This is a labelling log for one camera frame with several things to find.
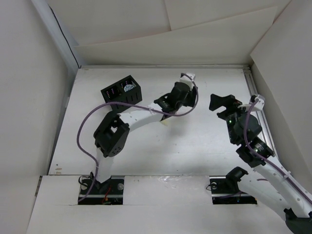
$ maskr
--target bolt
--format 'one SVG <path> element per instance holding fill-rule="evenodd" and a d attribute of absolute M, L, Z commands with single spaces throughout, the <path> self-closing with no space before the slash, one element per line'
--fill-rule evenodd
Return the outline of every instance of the bolt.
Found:
<path fill-rule="evenodd" d="M 123 184 L 118 184 L 118 185 L 117 185 L 117 189 L 118 189 L 118 190 L 123 190 L 123 188 L 124 188 L 124 185 L 123 185 Z"/>
<path fill-rule="evenodd" d="M 212 183 L 210 184 L 210 187 L 211 187 L 211 189 L 213 189 L 213 190 L 217 189 L 217 183 L 212 182 Z"/>

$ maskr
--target robotic arm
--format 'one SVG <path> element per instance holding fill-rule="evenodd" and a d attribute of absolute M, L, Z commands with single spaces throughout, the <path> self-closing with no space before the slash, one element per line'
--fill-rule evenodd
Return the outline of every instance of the robotic arm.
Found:
<path fill-rule="evenodd" d="M 195 75 L 187 75 L 194 80 Z M 128 113 L 109 112 L 94 132 L 99 162 L 95 186 L 105 188 L 105 181 L 111 177 L 111 167 L 114 156 L 119 154 L 126 143 L 128 134 L 148 123 L 162 121 L 174 115 L 182 106 L 194 107 L 197 96 L 196 87 L 192 81 L 181 74 L 179 82 L 172 91 L 156 99 L 147 110 L 135 110 Z"/>
<path fill-rule="evenodd" d="M 259 181 L 251 178 L 239 167 L 227 174 L 227 183 L 237 191 L 257 197 L 273 209 L 285 220 L 293 233 L 312 233 L 312 195 L 285 170 L 273 150 L 257 137 L 262 128 L 250 112 L 261 111 L 264 101 L 262 96 L 253 95 L 249 104 L 243 105 L 233 95 L 226 97 L 211 95 L 209 106 L 211 111 L 221 106 L 226 107 L 226 110 L 217 113 L 217 116 L 227 122 L 230 142 L 240 145 L 236 151 L 239 157 L 265 177 L 271 186 L 264 188 Z"/>

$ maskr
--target red wire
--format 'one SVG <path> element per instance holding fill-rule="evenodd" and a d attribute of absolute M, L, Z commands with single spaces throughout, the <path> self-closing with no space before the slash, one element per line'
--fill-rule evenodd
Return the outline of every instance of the red wire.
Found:
<path fill-rule="evenodd" d="M 106 197 L 107 197 L 107 195 L 109 194 L 109 192 L 111 191 L 111 189 L 112 189 L 112 187 L 110 186 L 110 187 L 108 188 L 106 194 L 105 194 L 105 197 L 104 197 L 103 200 L 102 200 L 102 204 L 106 201 Z"/>

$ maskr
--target black container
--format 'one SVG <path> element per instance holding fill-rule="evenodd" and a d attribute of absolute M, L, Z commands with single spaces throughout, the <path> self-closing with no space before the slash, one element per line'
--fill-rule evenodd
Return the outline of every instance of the black container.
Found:
<path fill-rule="evenodd" d="M 127 76 L 120 81 L 101 90 L 105 102 L 119 101 L 129 104 L 137 104 L 142 101 L 142 92 L 139 84 L 132 76 Z M 112 110 L 118 113 L 127 110 L 128 106 L 111 105 Z"/>

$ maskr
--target white table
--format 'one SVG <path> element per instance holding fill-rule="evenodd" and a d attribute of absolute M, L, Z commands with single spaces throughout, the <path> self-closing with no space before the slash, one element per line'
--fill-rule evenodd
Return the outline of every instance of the white table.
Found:
<path fill-rule="evenodd" d="M 76 144 L 76 134 L 84 117 L 104 102 L 100 90 L 132 75 L 142 89 L 143 101 L 148 105 L 171 91 L 181 72 L 196 74 L 199 103 L 184 117 L 171 117 L 165 124 L 152 123 L 131 132 L 123 151 L 114 158 L 112 175 L 225 175 L 233 167 L 250 170 L 237 155 L 237 146 L 229 142 L 225 121 L 209 111 L 212 93 L 248 102 L 250 87 L 242 66 L 233 67 L 100 67 L 80 69 L 62 124 L 50 175 L 88 175 L 94 162 Z M 82 146 L 96 155 L 93 133 L 109 107 L 95 112 L 81 133 Z M 266 126 L 263 137 L 270 142 Z"/>
<path fill-rule="evenodd" d="M 210 94 L 233 94 L 247 102 L 252 91 L 248 72 L 238 67 L 128 67 L 80 69 L 68 103 L 48 176 L 44 176 L 27 234 L 290 234 L 284 222 L 263 204 L 213 205 L 207 175 L 225 175 L 241 166 L 256 178 L 229 142 L 225 121 L 208 109 Z M 170 92 L 181 72 L 196 74 L 199 103 L 185 117 L 154 123 L 131 132 L 115 157 L 114 175 L 124 175 L 123 205 L 77 205 L 78 175 L 94 162 L 76 146 L 83 118 L 103 103 L 100 90 L 132 75 L 147 105 Z M 82 131 L 81 143 L 95 154 L 93 132 L 109 108 L 95 113 Z M 260 122 L 264 117 L 258 115 Z M 270 145 L 265 125 L 262 138 Z"/>

